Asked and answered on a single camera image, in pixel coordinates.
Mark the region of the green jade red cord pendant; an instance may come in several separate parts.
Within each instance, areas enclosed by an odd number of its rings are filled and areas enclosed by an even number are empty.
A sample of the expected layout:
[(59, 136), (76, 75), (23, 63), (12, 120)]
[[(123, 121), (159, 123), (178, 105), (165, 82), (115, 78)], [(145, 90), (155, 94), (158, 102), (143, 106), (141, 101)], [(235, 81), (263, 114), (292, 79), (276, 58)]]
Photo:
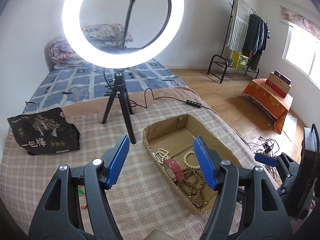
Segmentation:
[(87, 209), (87, 201), (86, 201), (86, 195), (85, 195), (85, 187), (84, 186), (78, 186), (78, 195), (79, 195), (79, 203), (81, 209)]

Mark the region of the red strap wristwatch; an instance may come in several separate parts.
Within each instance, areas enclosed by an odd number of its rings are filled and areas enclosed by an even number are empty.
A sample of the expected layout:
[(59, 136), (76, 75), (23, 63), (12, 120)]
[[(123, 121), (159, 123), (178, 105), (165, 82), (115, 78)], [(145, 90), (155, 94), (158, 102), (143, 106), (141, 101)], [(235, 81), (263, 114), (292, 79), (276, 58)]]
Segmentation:
[(182, 182), (184, 180), (183, 171), (180, 164), (175, 159), (167, 159), (163, 161), (164, 169), (173, 182)]

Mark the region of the orange cloth covered stool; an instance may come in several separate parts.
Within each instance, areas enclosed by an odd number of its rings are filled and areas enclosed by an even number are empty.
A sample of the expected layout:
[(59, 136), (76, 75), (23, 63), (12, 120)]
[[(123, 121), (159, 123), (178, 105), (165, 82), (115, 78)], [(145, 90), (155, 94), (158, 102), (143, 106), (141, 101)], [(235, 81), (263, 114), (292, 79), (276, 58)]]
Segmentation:
[(267, 79), (254, 79), (242, 91), (242, 95), (252, 98), (274, 119), (274, 130), (281, 134), (285, 118), (291, 108), (293, 97), (287, 94), (282, 97), (266, 83)]

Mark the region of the cardboard box tray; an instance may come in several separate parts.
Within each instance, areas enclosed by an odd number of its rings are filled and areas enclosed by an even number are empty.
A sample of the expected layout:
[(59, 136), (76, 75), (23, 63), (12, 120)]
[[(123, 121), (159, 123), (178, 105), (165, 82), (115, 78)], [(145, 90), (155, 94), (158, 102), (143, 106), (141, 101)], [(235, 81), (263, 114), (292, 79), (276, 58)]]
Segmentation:
[[(213, 208), (217, 192), (205, 182), (193, 149), (194, 139), (203, 137), (209, 148), (221, 159), (240, 167), (238, 158), (195, 117), (189, 114), (168, 118), (147, 126), (143, 143), (157, 167), (187, 209), (194, 215), (208, 213)], [(163, 161), (175, 159), (183, 171), (184, 180), (173, 182)]]

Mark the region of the black snack bag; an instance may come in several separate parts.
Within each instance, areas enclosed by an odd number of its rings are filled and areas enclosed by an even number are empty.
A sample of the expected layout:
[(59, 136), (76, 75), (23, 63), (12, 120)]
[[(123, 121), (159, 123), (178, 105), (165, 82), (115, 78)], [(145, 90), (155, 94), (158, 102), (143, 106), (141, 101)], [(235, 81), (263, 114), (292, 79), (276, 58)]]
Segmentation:
[(80, 149), (80, 132), (60, 107), (7, 119), (18, 145), (29, 155), (58, 154)]

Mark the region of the red and tan boxes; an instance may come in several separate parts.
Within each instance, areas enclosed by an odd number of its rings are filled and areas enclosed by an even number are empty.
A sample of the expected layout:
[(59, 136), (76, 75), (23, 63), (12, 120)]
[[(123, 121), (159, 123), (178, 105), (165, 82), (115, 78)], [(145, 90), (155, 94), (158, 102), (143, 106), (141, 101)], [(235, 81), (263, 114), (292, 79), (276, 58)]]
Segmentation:
[(277, 70), (275, 70), (274, 72), (270, 72), (265, 83), (272, 89), (274, 89), (283, 98), (287, 96), (291, 89), (291, 80)]

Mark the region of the black tripod stand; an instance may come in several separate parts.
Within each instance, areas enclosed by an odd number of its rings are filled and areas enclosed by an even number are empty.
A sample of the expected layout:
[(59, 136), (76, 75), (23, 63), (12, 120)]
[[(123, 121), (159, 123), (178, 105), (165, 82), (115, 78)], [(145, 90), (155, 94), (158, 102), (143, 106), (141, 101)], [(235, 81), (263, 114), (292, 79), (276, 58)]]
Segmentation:
[(129, 98), (129, 93), (126, 88), (126, 82), (124, 79), (124, 69), (116, 69), (114, 72), (114, 81), (113, 86), (110, 85), (109, 79), (106, 78), (105, 69), (104, 69), (104, 78), (107, 84), (111, 88), (110, 97), (106, 106), (106, 110), (103, 116), (102, 124), (105, 124), (107, 117), (111, 111), (113, 102), (115, 98), (119, 99), (121, 111), (129, 134), (129, 139), (132, 144), (136, 144), (136, 138), (133, 131), (131, 123), (131, 115), (133, 115), (133, 109), (131, 107), (131, 102)]

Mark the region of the blue patterned bed sheet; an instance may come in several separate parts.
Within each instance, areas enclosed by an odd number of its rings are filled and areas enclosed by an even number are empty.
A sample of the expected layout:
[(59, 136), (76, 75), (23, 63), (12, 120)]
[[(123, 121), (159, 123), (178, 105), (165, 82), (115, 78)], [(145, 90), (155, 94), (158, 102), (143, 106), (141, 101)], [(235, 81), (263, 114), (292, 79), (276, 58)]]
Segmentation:
[[(82, 64), (52, 70), (42, 81), (23, 113), (31, 114), (64, 107), (79, 102), (108, 97), (113, 85), (114, 70), (93, 64)], [(129, 93), (169, 87), (185, 87), (178, 76), (158, 61), (152, 59), (124, 71)]]

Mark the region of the black clothes rack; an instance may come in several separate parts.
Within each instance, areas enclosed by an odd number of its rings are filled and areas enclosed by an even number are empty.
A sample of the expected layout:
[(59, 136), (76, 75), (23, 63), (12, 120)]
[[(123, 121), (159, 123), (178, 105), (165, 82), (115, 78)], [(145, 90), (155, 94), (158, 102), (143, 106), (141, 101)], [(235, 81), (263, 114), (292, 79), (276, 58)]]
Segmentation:
[(212, 56), (207, 70), (220, 83), (229, 74), (256, 79), (270, 30), (267, 23), (244, 0), (233, 0), (227, 32), (220, 54)]

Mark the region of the yellow box on rack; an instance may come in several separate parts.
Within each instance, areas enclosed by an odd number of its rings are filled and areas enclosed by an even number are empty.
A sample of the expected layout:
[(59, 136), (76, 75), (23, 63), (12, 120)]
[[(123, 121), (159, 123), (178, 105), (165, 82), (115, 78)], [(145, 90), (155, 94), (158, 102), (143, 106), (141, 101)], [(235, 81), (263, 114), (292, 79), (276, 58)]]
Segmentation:
[(242, 53), (234, 51), (231, 60), (233, 61), (232, 68), (244, 70), (247, 67), (249, 58), (242, 55)]

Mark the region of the window with floral valance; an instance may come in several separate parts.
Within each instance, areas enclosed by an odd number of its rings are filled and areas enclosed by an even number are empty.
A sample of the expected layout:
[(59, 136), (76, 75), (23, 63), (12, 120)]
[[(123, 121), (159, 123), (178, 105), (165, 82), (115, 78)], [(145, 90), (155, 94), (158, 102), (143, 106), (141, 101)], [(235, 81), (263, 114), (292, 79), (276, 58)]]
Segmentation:
[(319, 86), (319, 26), (285, 7), (280, 15), (289, 26), (283, 59)]

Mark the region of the striped hanging towel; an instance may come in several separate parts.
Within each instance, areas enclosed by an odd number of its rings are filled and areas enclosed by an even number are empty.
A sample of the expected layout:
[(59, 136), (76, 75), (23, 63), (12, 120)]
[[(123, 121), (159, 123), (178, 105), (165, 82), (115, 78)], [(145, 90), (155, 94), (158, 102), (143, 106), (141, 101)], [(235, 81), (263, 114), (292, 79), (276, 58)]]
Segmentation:
[(231, 18), (231, 28), (229, 30), (229, 38), (227, 47), (231, 51), (242, 52), (249, 19), (251, 15), (251, 7), (244, 0), (235, 0)]

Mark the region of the dark hanging clothes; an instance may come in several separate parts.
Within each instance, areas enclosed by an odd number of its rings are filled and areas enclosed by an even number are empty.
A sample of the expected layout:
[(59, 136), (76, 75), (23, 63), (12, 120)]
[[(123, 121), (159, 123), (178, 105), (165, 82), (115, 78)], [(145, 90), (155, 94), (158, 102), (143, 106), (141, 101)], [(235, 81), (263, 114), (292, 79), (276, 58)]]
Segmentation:
[(256, 14), (251, 14), (242, 54), (248, 57), (247, 65), (252, 70), (258, 69), (269, 38), (270, 30), (267, 23)]

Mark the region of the floral folded quilt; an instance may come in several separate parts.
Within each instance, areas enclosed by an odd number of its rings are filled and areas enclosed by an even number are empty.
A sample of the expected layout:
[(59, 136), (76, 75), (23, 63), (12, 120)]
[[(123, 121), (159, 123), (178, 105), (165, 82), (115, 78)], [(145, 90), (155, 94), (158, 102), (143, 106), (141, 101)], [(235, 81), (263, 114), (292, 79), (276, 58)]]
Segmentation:
[[(108, 52), (113, 48), (121, 46), (124, 26), (118, 23), (88, 25), (82, 28), (82, 32), (91, 45), (101, 51)], [(88, 64), (86, 60), (71, 48), (64, 36), (58, 38), (50, 45), (49, 58), (55, 63), (55, 70)]]

